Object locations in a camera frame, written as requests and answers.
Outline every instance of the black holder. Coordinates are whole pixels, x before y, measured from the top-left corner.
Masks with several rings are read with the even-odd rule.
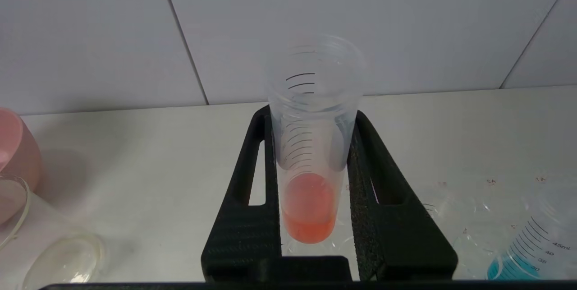
[[[201,256],[206,281],[348,281],[344,257],[282,257],[270,108],[257,111]],[[264,140],[266,202],[249,206]],[[457,255],[359,111],[348,154],[353,236],[361,280],[450,279]]]

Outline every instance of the beaker rim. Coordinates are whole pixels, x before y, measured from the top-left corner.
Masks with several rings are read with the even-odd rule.
[[[25,198],[25,203],[23,204],[23,206],[18,208],[14,212],[14,215],[16,215],[16,214],[18,214],[18,212],[21,211],[20,217],[18,218],[18,221],[16,222],[16,224],[14,225],[12,230],[9,232],[9,234],[6,236],[6,238],[0,239],[0,241],[1,241],[0,251],[11,240],[14,239],[16,233],[20,230],[20,227],[22,226],[24,220],[26,219],[26,216],[28,215],[28,211],[30,209],[30,201],[31,201],[30,187],[28,187],[28,184],[26,183],[26,181],[24,179],[22,179],[21,177],[18,177],[16,175],[12,175],[12,174],[0,173],[0,185],[2,185],[2,183],[6,183],[7,181],[10,181],[12,183],[16,183],[17,185],[19,185],[23,189],[26,198]],[[8,221],[10,221],[13,218],[14,218],[14,216],[10,216],[5,222],[2,222],[2,223],[7,223]]]

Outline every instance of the clear plastic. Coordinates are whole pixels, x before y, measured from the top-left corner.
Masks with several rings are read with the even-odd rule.
[[[269,59],[283,222],[301,243],[319,243],[334,228],[363,70],[358,48],[326,35],[295,35]]]
[[[64,219],[23,179],[0,174],[0,289],[93,281],[103,257],[97,237]]]
[[[577,185],[544,189],[530,200],[517,234],[487,271],[488,280],[562,280],[577,254]]]

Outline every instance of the white tile wall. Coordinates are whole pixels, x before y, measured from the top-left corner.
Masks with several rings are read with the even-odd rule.
[[[209,103],[265,99],[262,45],[295,30],[367,56],[366,93],[499,88],[555,0],[173,0]]]
[[[577,85],[577,0],[558,0],[505,88]]]
[[[204,104],[167,0],[0,0],[0,106]]]

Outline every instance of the blue liquid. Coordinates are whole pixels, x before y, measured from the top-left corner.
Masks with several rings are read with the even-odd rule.
[[[519,257],[515,253],[505,253],[493,260],[487,270],[488,280],[539,280],[538,271],[532,269],[527,259]]]

